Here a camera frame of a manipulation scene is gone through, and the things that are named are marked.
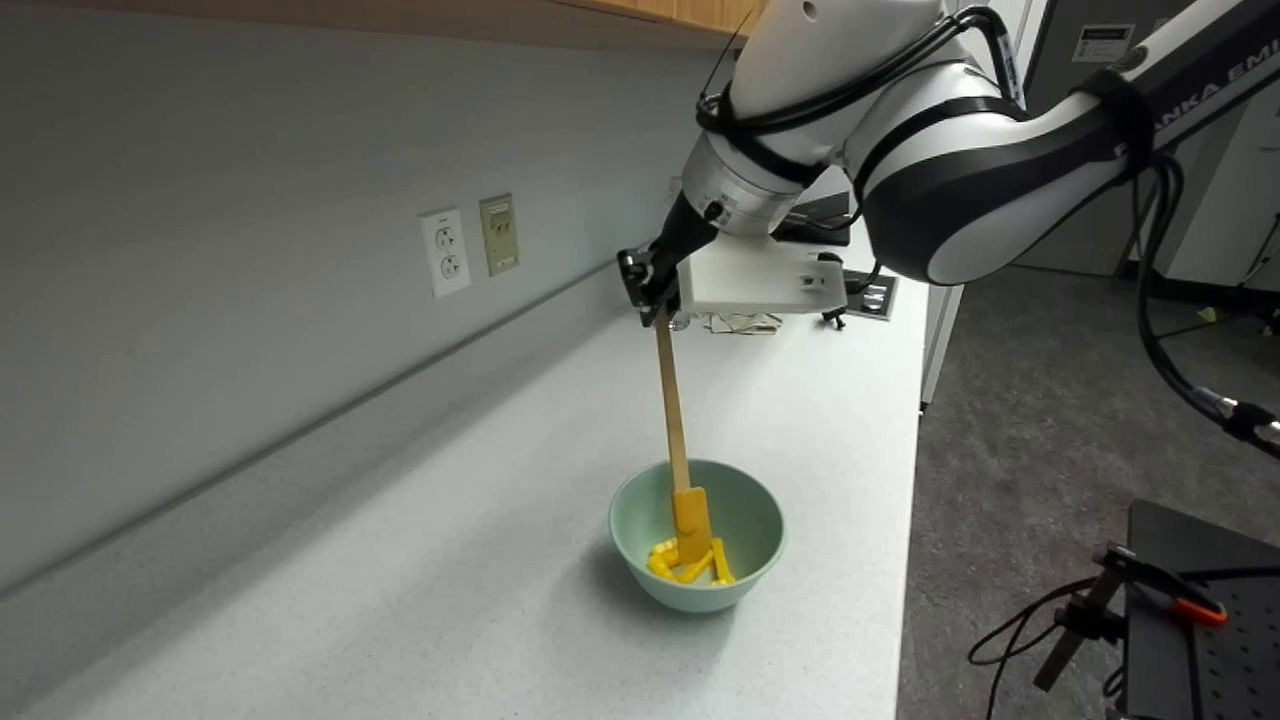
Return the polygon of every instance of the electrical outlet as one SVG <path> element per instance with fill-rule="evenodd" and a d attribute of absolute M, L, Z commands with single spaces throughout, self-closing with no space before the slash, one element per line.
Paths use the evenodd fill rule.
<path fill-rule="evenodd" d="M 490 274 L 515 268 L 522 264 L 522 244 L 515 244 L 514 193 L 481 199 L 481 227 L 486 227 Z"/>
<path fill-rule="evenodd" d="M 470 264 L 463 212 L 455 212 L 455 209 L 429 212 L 429 216 L 420 216 L 420 224 L 423 224 L 435 294 L 454 294 L 454 293 L 470 289 L 473 264 Z"/>

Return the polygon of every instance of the teal bowl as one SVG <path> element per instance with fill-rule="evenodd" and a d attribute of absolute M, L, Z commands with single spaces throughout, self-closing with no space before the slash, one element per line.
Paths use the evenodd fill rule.
<path fill-rule="evenodd" d="M 735 583 L 670 583 L 650 571 L 650 546 L 674 538 L 674 474 L 652 462 L 634 474 L 607 510 L 612 546 L 628 559 L 636 583 L 674 611 L 724 611 L 742 604 L 783 546 L 783 510 L 772 491 L 742 467 L 690 458 L 691 484 L 707 489 L 711 527 L 730 546 Z"/>

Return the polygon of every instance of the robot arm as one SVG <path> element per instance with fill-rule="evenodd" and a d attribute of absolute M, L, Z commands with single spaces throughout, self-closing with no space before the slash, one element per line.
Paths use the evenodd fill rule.
<path fill-rule="evenodd" d="M 681 304 L 681 261 L 717 235 L 770 239 L 844 147 L 875 254 L 963 285 L 1280 73 L 1277 0 L 1202 0 L 1122 73 L 1030 117 L 1010 92 L 1010 53 L 1001 88 L 947 43 L 947 23 L 957 35 L 937 0 L 772 0 L 730 92 L 701 111 L 666 231 L 622 251 L 639 320 Z"/>

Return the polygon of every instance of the white countertop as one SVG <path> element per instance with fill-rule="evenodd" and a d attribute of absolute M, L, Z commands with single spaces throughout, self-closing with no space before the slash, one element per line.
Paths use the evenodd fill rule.
<path fill-rule="evenodd" d="M 652 335 L 622 315 L 354 474 L 30 715 L 895 715 L 926 289 L 847 330 L 691 327 L 676 360 L 691 456 L 760 474 L 787 519 L 735 611 L 674 616 L 607 546 L 612 491 L 666 456 Z"/>

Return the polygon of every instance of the wooden stick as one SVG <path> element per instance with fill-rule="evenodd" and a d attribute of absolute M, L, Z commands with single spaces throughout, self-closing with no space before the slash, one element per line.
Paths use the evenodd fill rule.
<path fill-rule="evenodd" d="M 685 419 L 681 419 L 681 382 L 676 382 L 676 352 L 670 310 L 652 320 L 656 327 L 656 369 L 666 381 L 666 417 L 670 417 L 670 456 L 674 456 L 674 491 L 691 489 L 690 450 L 685 450 Z"/>

